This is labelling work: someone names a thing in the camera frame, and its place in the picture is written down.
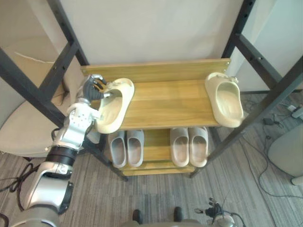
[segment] wooden shelf board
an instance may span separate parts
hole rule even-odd
[[[100,73],[107,81],[126,77],[135,93],[121,130],[216,126],[204,79],[224,72],[230,59],[83,66],[84,74]]]
[[[82,66],[84,75],[101,74],[107,81],[129,78],[134,83],[205,79],[212,72],[225,72],[231,59],[164,61],[138,64]]]
[[[217,126],[204,80],[135,83],[121,130]]]
[[[120,170],[147,170],[147,169],[172,169],[178,168],[175,166],[172,161],[158,161],[158,162],[143,162],[139,167],[131,167],[128,164]]]
[[[144,130],[143,160],[171,161],[169,129]]]
[[[184,168],[170,168],[170,169],[147,169],[147,170],[125,170],[122,173],[125,176],[138,176],[138,175],[154,175],[154,174],[183,174],[191,173],[195,170],[194,167],[188,166]]]

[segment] gray slipper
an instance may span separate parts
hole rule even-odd
[[[189,162],[187,128],[170,130],[171,159],[176,166],[184,167]]]
[[[128,164],[138,167],[143,162],[144,133],[143,130],[127,131]]]
[[[125,131],[116,131],[108,135],[108,145],[113,166],[122,168],[126,165]]]

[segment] beige chair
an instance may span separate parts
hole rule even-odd
[[[54,61],[58,55],[47,37],[23,40],[4,48],[4,51],[37,87],[40,86],[53,65],[48,61]],[[73,70],[71,67],[68,68],[52,99],[52,103],[63,114],[66,114],[71,100],[75,99],[78,86],[82,81],[82,78],[75,78]],[[0,81],[0,83],[0,87],[9,86],[4,81]],[[23,157],[45,157],[47,155],[45,148],[52,143],[51,131],[57,126],[28,101],[24,101],[20,105],[20,102],[17,102],[15,106],[9,105],[10,99],[12,102],[16,98],[22,99],[16,92],[10,93],[8,96],[3,93],[3,90],[5,89],[0,90],[0,100],[8,103],[6,106],[10,106],[10,109],[1,105],[0,115],[10,115],[4,119],[2,127],[0,124],[0,150]],[[88,137],[92,142],[98,143],[100,134],[91,132]]]

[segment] slide sandal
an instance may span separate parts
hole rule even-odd
[[[143,162],[144,133],[143,130],[127,131],[128,164],[138,167]]]
[[[107,136],[113,166],[122,168],[126,165],[125,131],[116,131]]]
[[[170,130],[170,150],[172,162],[176,166],[184,167],[188,164],[188,131],[186,128]]]
[[[206,127],[189,128],[189,161],[195,167],[204,167],[208,155],[208,133]]]
[[[95,127],[98,132],[109,134],[117,131],[122,125],[134,95],[134,84],[127,78],[116,79],[107,84],[104,92],[109,92],[111,95],[101,100],[99,108],[101,118],[96,120]]]
[[[210,99],[214,118],[225,127],[239,127],[244,119],[240,100],[240,90],[235,77],[214,72],[205,80],[205,87]]]

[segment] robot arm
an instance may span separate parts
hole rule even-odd
[[[59,214],[64,213],[71,202],[73,184],[69,181],[72,166],[81,149],[87,129],[99,111],[90,107],[92,100],[110,96],[102,93],[106,81],[101,75],[92,74],[84,79],[76,97],[76,103],[67,111],[63,127],[58,131],[46,160],[40,165],[26,195],[25,211],[12,227],[58,227]]]

